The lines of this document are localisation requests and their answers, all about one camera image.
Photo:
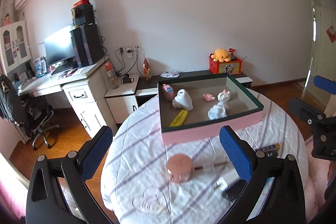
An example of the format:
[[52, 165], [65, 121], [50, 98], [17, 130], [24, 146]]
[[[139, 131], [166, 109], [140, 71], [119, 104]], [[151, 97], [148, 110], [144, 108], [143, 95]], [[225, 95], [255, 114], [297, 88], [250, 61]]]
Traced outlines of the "white glass-door cabinet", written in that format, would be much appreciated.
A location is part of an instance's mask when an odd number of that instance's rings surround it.
[[29, 46], [25, 20], [1, 27], [1, 66], [5, 75], [31, 60]]

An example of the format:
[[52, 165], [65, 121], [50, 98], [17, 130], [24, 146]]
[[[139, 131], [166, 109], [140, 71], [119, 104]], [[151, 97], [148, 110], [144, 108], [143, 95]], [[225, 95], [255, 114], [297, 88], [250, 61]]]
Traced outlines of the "white desk with drawers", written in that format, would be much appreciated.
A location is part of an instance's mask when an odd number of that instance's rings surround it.
[[94, 137], [102, 126], [110, 127], [115, 133], [117, 125], [105, 99], [110, 88], [105, 69], [107, 61], [108, 55], [94, 65], [79, 68], [69, 77], [49, 73], [25, 84], [18, 94], [39, 97], [63, 92], [90, 137]]

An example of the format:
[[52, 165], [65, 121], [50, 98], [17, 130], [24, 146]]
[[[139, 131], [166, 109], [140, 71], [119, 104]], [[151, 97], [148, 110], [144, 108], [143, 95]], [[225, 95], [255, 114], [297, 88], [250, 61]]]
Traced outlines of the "white power adapter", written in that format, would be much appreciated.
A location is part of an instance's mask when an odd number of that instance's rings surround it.
[[213, 190], [219, 189], [221, 192], [224, 192], [228, 188], [228, 184], [224, 180], [223, 177], [220, 177], [217, 179], [215, 186], [213, 187]]

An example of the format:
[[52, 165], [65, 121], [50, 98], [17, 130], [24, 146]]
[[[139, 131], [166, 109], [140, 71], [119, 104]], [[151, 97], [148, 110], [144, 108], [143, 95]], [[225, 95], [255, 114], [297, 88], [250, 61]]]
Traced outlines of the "black office chair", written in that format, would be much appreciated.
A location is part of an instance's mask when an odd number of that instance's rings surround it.
[[39, 138], [43, 139], [48, 149], [52, 147], [46, 132], [60, 129], [58, 124], [50, 121], [53, 115], [54, 108], [44, 96], [19, 96], [10, 79], [1, 75], [1, 118], [10, 121], [25, 137], [31, 139], [34, 151], [37, 150], [36, 142]]

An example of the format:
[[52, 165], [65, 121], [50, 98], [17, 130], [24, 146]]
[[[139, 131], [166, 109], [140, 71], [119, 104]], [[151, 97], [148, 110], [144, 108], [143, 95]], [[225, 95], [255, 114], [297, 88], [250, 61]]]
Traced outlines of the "red cartoon storage box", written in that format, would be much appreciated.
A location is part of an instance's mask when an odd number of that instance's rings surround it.
[[213, 61], [213, 59], [209, 57], [209, 71], [213, 74], [228, 73], [230, 75], [240, 75], [242, 73], [242, 63], [243, 61], [240, 59], [220, 63]]

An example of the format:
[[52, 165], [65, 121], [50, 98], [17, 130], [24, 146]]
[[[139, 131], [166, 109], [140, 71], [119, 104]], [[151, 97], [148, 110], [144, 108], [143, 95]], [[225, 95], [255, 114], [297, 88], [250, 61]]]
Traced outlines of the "white striped tablecloth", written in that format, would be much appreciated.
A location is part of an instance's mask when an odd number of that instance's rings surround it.
[[113, 138], [101, 195], [120, 223], [218, 223], [232, 205], [222, 193], [237, 180], [218, 132], [165, 145], [159, 98], [153, 97]]

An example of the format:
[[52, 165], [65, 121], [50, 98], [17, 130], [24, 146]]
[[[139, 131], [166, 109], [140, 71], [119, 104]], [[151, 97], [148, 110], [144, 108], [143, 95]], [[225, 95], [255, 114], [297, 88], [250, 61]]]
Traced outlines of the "small pink block toy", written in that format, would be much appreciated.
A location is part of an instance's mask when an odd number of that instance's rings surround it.
[[202, 97], [205, 101], [211, 102], [214, 101], [216, 98], [212, 94], [202, 94]]

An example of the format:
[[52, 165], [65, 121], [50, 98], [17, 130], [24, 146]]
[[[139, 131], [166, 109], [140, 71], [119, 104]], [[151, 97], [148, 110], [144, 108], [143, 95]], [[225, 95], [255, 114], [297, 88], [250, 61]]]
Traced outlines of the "orange-lid water bottle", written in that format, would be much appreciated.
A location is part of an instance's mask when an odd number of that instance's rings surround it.
[[108, 79], [111, 82], [111, 88], [112, 89], [118, 88], [119, 87], [118, 80], [116, 78], [116, 74], [115, 74], [115, 71], [114, 71], [113, 64], [110, 61], [107, 61], [105, 63], [105, 69], [106, 69], [106, 73], [108, 75]]

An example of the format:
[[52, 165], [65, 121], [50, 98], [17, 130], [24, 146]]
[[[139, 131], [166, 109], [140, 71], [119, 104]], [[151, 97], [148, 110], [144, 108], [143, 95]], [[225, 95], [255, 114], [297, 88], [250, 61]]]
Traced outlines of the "white wall power outlet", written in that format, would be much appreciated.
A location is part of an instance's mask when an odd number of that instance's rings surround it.
[[142, 51], [141, 43], [133, 43], [132, 45], [124, 46], [124, 48], [128, 59], [132, 59], [133, 55]]

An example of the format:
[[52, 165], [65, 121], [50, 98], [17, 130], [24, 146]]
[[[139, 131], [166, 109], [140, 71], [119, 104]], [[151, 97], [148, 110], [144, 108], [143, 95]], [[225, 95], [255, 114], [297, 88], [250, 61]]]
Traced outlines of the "black remote control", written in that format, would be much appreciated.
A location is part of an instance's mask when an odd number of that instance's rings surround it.
[[232, 186], [229, 186], [225, 191], [222, 191], [222, 197], [229, 202], [234, 202], [246, 184], [245, 180], [238, 179]]

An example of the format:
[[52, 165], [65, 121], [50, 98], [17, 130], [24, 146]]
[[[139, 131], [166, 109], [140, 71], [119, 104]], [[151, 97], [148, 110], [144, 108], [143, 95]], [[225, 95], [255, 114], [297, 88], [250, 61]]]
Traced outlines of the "yellow plush octopus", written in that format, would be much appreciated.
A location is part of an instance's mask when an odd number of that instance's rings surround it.
[[221, 48], [217, 48], [215, 50], [215, 52], [210, 56], [210, 58], [214, 61], [214, 62], [220, 62], [220, 63], [225, 63], [225, 62], [230, 62], [231, 61], [231, 57], [229, 52], [227, 52], [224, 49]]

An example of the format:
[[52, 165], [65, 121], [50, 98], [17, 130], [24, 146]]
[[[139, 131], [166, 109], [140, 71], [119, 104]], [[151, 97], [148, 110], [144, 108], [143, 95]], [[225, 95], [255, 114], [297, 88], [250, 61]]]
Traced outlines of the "flat snack packet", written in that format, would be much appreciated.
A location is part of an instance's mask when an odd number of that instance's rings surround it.
[[180, 76], [178, 71], [164, 71], [161, 73], [160, 77], [169, 79], [169, 78], [177, 78]]

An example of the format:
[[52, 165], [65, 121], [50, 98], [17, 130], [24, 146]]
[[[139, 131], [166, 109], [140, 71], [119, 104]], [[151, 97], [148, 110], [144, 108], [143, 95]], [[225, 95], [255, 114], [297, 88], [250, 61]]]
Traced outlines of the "orange snack bag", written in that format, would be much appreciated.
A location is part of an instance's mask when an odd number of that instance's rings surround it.
[[151, 67], [149, 60], [144, 58], [143, 65], [142, 65], [143, 75], [147, 81], [151, 80]]

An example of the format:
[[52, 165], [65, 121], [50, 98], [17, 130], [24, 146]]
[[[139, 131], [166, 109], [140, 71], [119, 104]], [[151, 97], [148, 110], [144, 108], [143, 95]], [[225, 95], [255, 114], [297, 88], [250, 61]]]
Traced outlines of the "glass door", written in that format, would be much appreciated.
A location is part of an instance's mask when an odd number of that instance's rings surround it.
[[313, 15], [313, 42], [305, 89], [325, 108], [325, 114], [335, 116], [335, 92], [319, 88], [317, 76], [335, 84], [335, 9], [325, 8], [311, 0]]

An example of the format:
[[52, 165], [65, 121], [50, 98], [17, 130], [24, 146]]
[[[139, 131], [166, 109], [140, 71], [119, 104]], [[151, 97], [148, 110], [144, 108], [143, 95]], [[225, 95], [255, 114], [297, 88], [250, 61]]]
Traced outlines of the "black computer tower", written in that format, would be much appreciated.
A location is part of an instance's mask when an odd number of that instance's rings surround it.
[[76, 62], [80, 68], [94, 65], [104, 57], [95, 23], [83, 24], [71, 30], [70, 34]]

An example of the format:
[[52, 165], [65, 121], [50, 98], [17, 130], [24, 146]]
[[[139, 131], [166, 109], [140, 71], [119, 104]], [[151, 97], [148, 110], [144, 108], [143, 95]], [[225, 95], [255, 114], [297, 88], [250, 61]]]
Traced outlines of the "pink and green tray box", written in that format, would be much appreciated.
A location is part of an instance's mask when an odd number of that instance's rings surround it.
[[226, 73], [161, 80], [158, 102], [165, 145], [207, 139], [223, 126], [252, 126], [264, 110], [251, 91]]

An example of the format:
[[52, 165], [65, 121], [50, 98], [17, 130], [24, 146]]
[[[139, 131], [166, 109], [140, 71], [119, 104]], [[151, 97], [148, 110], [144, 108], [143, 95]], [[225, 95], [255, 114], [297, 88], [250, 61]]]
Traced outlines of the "yellow highlighter marker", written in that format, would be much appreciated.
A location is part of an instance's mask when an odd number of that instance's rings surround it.
[[189, 112], [187, 110], [182, 109], [178, 115], [173, 119], [169, 127], [179, 127], [184, 124]]

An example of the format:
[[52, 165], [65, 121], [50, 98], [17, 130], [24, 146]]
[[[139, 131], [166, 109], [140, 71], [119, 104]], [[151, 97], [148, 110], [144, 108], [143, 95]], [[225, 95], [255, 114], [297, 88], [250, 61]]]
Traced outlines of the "black box stack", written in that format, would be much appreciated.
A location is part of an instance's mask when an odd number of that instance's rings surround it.
[[72, 22], [74, 26], [83, 24], [94, 24], [95, 16], [93, 5], [89, 0], [73, 0], [74, 4], [71, 9]]

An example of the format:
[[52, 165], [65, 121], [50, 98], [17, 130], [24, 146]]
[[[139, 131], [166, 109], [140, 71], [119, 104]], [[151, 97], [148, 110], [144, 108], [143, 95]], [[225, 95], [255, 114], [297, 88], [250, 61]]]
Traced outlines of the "white ghost figurine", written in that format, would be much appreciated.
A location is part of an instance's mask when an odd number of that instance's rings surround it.
[[185, 89], [180, 89], [172, 101], [175, 109], [193, 110], [193, 101]]

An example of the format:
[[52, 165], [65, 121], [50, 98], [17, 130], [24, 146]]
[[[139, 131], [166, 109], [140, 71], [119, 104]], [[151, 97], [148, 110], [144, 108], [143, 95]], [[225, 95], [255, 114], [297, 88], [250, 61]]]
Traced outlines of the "rose gold round jar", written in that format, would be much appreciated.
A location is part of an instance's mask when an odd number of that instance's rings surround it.
[[189, 156], [179, 153], [168, 159], [166, 168], [172, 182], [182, 183], [190, 179], [193, 162]]

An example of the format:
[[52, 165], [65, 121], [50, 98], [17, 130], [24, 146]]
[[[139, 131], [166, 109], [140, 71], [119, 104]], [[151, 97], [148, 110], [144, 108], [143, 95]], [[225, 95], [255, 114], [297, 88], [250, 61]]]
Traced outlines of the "white block unicorn toy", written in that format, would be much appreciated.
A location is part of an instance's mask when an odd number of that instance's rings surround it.
[[229, 90], [223, 90], [217, 95], [219, 102], [228, 102], [231, 98], [231, 92]]

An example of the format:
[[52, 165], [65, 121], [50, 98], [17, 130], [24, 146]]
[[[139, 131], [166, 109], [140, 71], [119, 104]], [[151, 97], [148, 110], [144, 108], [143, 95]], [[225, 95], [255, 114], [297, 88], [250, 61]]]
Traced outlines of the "blue harmonica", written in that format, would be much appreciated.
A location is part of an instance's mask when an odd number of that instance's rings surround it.
[[273, 151], [278, 151], [281, 148], [281, 145], [279, 143], [271, 144], [265, 147], [261, 147], [258, 149], [258, 151], [262, 151], [264, 153], [269, 153]]

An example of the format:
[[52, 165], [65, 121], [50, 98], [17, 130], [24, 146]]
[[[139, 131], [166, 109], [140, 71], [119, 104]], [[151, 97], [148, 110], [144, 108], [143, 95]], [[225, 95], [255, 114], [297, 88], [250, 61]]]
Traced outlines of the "black computer monitor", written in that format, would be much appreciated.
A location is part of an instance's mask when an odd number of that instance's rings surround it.
[[71, 36], [73, 26], [73, 24], [65, 26], [44, 39], [48, 65], [53, 65], [75, 56]]

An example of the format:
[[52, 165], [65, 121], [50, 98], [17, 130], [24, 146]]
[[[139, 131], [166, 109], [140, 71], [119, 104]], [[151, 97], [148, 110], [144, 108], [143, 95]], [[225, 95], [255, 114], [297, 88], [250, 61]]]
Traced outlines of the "small pink milk carton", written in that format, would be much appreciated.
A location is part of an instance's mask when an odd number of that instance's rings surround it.
[[162, 85], [162, 92], [167, 102], [172, 101], [175, 97], [174, 89], [169, 84]]

